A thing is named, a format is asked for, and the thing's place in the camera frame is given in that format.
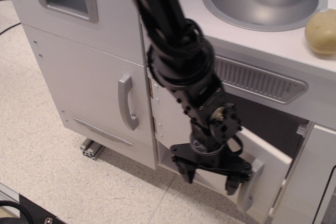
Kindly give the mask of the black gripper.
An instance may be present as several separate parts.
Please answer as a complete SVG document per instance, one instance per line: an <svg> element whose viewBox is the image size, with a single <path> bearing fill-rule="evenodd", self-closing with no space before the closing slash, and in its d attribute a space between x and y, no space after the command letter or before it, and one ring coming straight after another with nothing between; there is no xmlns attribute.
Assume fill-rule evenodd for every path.
<svg viewBox="0 0 336 224"><path fill-rule="evenodd" d="M252 166L240 157L243 152L243 143L240 138L234 135L232 140L238 144L239 150L233 152L225 143L213 152L206 152L200 149L201 144L196 146L196 140L192 138L190 143L170 147L172 161L178 167L183 179L189 184L193 182L198 169L226 176L227 194L234 195L240 184L249 180Z"/></svg>

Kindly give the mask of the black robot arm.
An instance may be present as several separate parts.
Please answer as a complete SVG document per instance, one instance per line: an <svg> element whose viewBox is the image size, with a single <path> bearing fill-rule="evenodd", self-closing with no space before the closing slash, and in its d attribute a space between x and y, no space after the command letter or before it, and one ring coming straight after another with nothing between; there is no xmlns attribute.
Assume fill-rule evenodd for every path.
<svg viewBox="0 0 336 224"><path fill-rule="evenodd" d="M237 136L242 123L215 73L212 45L198 24L184 16L178 0L133 2L151 40L150 72L190 117L190 142L171 146L172 161L188 183L198 169L226 176L226 191L233 195L249 180L251 165L241 150L228 146L229 140L242 146Z"/></svg>

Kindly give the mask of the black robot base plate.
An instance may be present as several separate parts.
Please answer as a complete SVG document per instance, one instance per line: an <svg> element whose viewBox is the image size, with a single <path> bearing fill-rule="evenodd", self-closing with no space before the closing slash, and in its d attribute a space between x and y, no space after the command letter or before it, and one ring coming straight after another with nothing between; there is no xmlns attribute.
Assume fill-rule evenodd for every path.
<svg viewBox="0 0 336 224"><path fill-rule="evenodd" d="M56 215L1 183L1 223L66 223Z"/></svg>

